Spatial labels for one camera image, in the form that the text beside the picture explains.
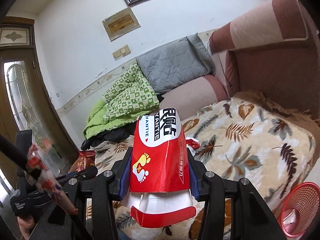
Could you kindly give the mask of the person's left hand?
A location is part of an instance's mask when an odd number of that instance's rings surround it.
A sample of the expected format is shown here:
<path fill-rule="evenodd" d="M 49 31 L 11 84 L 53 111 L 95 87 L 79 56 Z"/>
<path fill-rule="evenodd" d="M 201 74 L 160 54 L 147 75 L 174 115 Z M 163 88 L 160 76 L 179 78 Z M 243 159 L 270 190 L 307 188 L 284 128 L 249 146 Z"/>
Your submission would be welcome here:
<path fill-rule="evenodd" d="M 35 226 L 34 219 L 31 215 L 17 217 L 20 232 L 25 240 L 29 240 L 30 232 Z"/>

